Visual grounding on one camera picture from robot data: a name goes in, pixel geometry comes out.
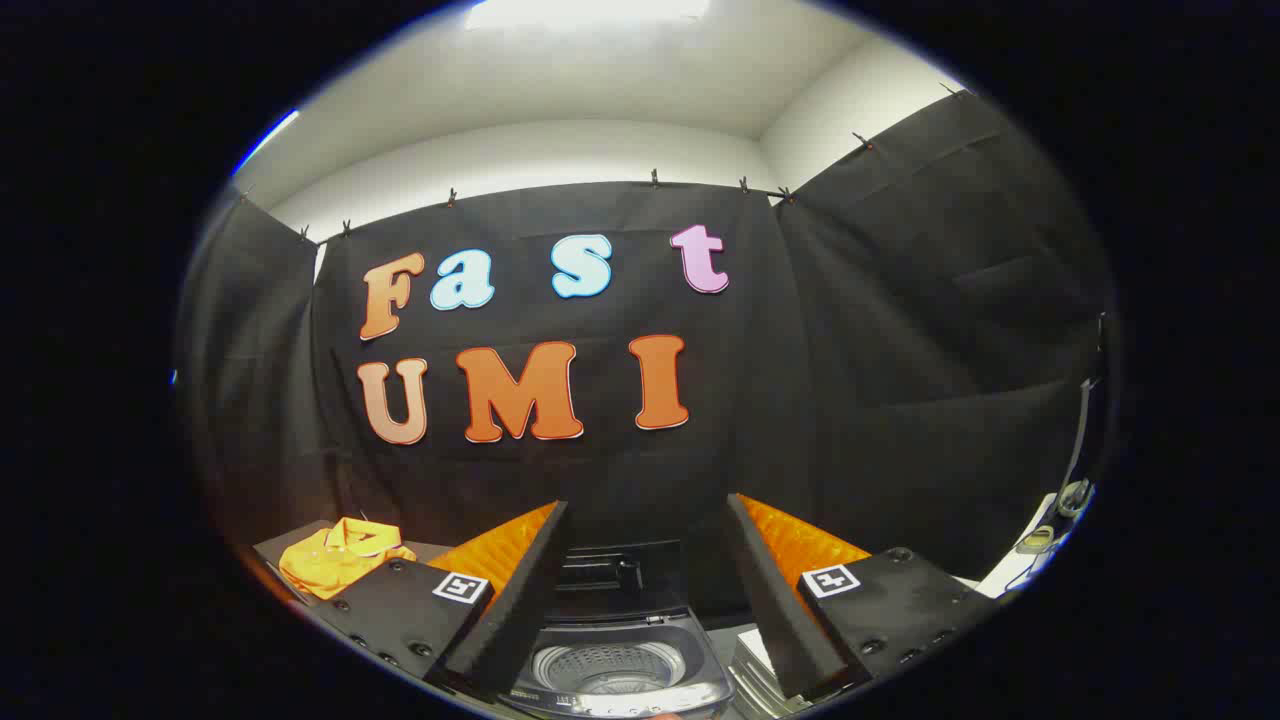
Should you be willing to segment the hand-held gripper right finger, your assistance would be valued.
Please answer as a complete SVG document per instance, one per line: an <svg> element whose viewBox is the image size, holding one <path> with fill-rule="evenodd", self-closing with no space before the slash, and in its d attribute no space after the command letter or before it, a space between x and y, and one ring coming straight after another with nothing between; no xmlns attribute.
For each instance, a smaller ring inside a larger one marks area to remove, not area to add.
<svg viewBox="0 0 1280 720"><path fill-rule="evenodd" d="M998 607L913 550L869 553L746 495L727 498L727 546L786 696L879 684Z"/></svg>

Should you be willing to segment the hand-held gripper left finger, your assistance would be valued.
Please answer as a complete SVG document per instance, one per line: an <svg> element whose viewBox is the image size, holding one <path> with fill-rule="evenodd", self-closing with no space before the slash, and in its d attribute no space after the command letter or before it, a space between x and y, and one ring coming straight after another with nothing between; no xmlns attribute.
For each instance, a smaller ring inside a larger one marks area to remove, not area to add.
<svg viewBox="0 0 1280 720"><path fill-rule="evenodd" d="M315 620L417 682L490 701L509 691L556 597L570 505L553 501L434 562L390 559Z"/></svg>

